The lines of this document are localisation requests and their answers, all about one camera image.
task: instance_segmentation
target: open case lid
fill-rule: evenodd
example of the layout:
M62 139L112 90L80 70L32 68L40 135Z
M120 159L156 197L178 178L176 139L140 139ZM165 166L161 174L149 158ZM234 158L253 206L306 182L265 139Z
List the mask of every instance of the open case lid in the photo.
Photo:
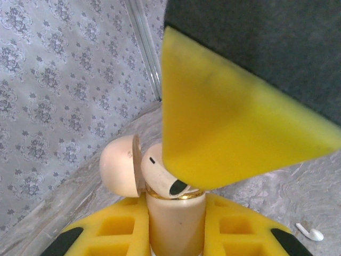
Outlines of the open case lid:
M144 189L141 160L138 135L123 136L110 142L100 159L103 184L116 195L139 197Z

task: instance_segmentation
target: yellow foam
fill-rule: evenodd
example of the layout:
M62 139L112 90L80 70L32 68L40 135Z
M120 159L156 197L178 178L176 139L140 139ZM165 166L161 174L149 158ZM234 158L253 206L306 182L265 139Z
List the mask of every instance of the yellow foam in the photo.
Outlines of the yellow foam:
M69 225L63 232L76 227L84 230L65 256L151 256L145 194L125 198Z
M176 30L165 30L163 160L210 190L333 153L341 130Z
M84 231L65 256L151 256L145 194L69 225ZM271 229L290 230L224 197L207 194L204 256L287 256Z
M261 214L207 194L204 256L288 256L271 229L290 230Z

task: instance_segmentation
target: black rubber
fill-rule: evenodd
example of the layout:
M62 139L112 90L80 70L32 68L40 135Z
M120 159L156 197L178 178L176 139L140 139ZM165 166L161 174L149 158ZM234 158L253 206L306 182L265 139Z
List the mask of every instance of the black rubber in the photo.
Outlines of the black rubber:
M340 0L168 0L165 26L341 125Z
M271 233L289 256L313 256L294 235L278 228L271 229Z
M172 196L180 194L188 185L181 180L176 180L169 189L169 194Z
M83 228L73 228L61 233L40 256L64 256L82 232Z

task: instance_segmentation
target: floral wallpaper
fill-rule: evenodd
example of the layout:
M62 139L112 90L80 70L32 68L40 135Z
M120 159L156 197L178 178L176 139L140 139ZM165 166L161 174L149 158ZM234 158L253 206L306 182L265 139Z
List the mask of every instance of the floral wallpaper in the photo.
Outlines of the floral wallpaper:
M0 0L0 235L152 101L124 0Z
M164 15L167 0L141 0L159 60L164 37Z

